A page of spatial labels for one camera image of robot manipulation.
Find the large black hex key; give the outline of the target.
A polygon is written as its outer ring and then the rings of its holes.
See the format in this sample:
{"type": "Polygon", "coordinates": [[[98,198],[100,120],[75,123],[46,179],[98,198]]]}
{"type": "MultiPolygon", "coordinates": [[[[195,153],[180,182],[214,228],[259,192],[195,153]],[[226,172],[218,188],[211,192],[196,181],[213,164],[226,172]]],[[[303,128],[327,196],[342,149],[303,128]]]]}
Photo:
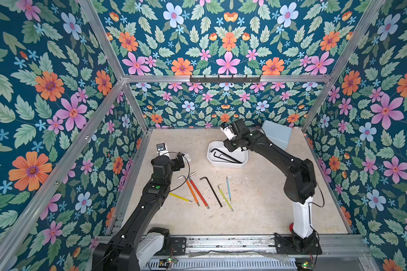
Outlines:
{"type": "Polygon", "coordinates": [[[225,152],[223,152],[217,148],[210,150],[210,153],[213,154],[213,157],[226,161],[226,162],[229,162],[229,163],[235,163],[235,164],[242,163],[240,160],[226,154],[225,152]]]}

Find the white storage box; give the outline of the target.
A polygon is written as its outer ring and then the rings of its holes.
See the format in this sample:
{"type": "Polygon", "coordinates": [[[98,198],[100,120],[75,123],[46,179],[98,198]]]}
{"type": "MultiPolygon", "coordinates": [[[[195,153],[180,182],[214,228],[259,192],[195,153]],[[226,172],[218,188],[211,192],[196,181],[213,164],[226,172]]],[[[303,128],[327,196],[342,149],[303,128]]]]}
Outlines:
{"type": "Polygon", "coordinates": [[[208,146],[207,160],[215,167],[243,168],[248,162],[248,152],[240,149],[229,152],[222,141],[213,141],[208,146]]]}

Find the light blue hex key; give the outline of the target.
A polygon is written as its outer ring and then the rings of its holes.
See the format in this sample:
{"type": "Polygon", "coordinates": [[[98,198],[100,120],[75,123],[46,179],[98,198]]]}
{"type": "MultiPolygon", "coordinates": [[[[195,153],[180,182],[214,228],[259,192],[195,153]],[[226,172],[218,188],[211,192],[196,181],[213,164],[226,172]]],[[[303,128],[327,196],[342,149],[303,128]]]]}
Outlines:
{"type": "Polygon", "coordinates": [[[232,202],[232,196],[231,196],[231,190],[230,190],[230,178],[231,176],[227,176],[226,177],[226,185],[227,185],[227,191],[228,191],[228,198],[230,200],[230,202],[232,202]]]}

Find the green hex key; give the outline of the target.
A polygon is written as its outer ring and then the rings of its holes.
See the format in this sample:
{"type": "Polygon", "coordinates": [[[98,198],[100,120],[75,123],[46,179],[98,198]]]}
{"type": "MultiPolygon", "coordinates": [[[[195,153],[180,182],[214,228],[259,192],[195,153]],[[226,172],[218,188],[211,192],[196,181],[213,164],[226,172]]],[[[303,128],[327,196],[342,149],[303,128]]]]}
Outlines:
{"type": "Polygon", "coordinates": [[[220,194],[222,195],[223,200],[225,201],[225,203],[227,204],[227,206],[231,210],[231,212],[234,212],[234,209],[233,209],[230,201],[228,200],[228,198],[226,197],[225,193],[223,192],[223,190],[221,188],[221,184],[218,185],[218,190],[219,190],[220,194]]]}

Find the red hex key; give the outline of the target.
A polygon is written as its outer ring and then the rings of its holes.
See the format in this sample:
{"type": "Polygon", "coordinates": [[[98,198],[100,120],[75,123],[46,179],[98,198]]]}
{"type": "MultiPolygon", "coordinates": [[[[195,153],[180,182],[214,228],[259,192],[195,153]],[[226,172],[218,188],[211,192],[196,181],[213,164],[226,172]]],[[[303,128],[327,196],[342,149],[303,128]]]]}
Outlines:
{"type": "Polygon", "coordinates": [[[195,175],[195,172],[192,172],[188,178],[189,182],[191,183],[192,187],[194,188],[194,190],[196,191],[197,195],[199,196],[199,198],[201,199],[202,203],[204,204],[204,206],[209,210],[210,207],[207,203],[207,201],[205,200],[205,198],[203,197],[203,195],[201,194],[201,192],[199,191],[198,187],[196,186],[196,184],[194,183],[192,177],[195,175]]]}

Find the medium black hex key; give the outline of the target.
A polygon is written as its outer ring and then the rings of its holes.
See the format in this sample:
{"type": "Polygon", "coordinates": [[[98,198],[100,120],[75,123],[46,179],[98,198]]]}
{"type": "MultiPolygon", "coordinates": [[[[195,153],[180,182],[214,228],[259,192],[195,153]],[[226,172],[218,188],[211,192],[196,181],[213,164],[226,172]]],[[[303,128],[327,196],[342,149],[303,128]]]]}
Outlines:
{"type": "Polygon", "coordinates": [[[220,207],[220,208],[222,208],[222,207],[223,207],[223,205],[222,205],[222,203],[221,203],[220,199],[218,198],[218,196],[217,196],[217,194],[216,194],[216,192],[215,192],[215,189],[213,188],[213,186],[212,186],[212,184],[211,184],[210,180],[209,180],[209,179],[208,179],[206,176],[201,177],[201,178],[200,178],[200,180],[205,180],[205,181],[206,181],[206,183],[207,183],[207,184],[208,184],[208,186],[210,187],[210,191],[211,191],[211,193],[212,193],[213,197],[214,197],[214,198],[215,198],[215,200],[217,201],[217,203],[218,203],[219,207],[220,207]]]}

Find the thin black hex key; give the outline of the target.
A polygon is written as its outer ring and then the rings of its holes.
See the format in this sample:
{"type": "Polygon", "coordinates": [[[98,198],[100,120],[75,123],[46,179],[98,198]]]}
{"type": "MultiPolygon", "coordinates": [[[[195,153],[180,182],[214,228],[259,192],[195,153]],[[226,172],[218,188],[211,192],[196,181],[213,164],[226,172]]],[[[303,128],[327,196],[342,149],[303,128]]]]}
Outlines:
{"type": "Polygon", "coordinates": [[[213,157],[225,161],[226,163],[241,164],[241,161],[235,159],[234,157],[227,155],[223,152],[215,152],[213,157]]]}

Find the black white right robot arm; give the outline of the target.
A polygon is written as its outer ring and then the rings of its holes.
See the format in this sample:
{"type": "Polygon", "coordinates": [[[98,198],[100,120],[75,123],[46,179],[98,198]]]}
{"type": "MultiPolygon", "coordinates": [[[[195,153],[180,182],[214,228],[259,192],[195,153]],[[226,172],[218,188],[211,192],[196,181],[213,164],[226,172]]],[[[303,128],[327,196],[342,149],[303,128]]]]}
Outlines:
{"type": "Polygon", "coordinates": [[[313,196],[317,187],[312,161],[289,154],[272,143],[265,133],[251,131],[242,119],[231,124],[222,123],[220,129],[227,137],[223,144],[229,152],[237,149],[253,151],[266,158],[285,175],[283,191],[293,203],[294,222],[290,230],[292,237],[287,240],[291,249],[302,254],[309,248],[318,247],[318,234],[312,222],[313,196]]]}

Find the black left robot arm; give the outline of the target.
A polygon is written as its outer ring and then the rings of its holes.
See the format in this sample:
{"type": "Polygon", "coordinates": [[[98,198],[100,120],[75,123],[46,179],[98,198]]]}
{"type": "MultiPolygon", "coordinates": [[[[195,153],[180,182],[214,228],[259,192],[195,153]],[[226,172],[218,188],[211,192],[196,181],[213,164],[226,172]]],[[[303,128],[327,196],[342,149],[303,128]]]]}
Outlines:
{"type": "Polygon", "coordinates": [[[188,164],[181,152],[172,159],[167,154],[151,160],[153,173],[142,190],[137,207],[127,222],[108,242],[99,244],[93,252],[93,271],[140,271],[158,252],[169,248],[170,232],[156,229],[143,238],[155,214],[171,191],[173,173],[188,164]]]}

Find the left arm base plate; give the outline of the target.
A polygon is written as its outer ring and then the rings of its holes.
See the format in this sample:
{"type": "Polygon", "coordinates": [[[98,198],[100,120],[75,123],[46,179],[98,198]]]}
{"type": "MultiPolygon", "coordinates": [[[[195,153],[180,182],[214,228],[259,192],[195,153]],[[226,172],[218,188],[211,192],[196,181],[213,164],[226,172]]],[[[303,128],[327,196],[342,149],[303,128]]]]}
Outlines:
{"type": "Polygon", "coordinates": [[[182,256],[185,255],[187,239],[160,234],[148,234],[137,248],[137,256],[182,256]]]}

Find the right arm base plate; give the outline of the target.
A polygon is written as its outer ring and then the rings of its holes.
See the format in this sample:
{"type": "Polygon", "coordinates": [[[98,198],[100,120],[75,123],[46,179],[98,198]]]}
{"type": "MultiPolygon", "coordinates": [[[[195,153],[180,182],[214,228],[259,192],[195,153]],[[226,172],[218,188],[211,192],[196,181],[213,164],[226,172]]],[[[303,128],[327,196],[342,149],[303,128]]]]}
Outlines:
{"type": "Polygon", "coordinates": [[[290,236],[274,234],[275,248],[278,254],[286,255],[322,255],[321,245],[317,233],[301,238],[296,233],[290,236]]]}

